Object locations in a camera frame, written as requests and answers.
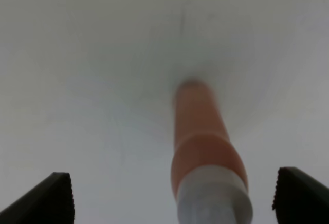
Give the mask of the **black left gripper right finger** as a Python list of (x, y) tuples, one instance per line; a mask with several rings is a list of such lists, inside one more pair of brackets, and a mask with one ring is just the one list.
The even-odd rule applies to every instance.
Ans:
[(296, 167), (281, 167), (272, 209), (278, 224), (328, 223), (328, 187)]

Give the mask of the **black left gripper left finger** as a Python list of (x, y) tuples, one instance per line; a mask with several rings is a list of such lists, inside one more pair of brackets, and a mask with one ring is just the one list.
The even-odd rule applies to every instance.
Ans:
[(1, 211), (1, 223), (75, 222), (70, 173), (54, 172)]

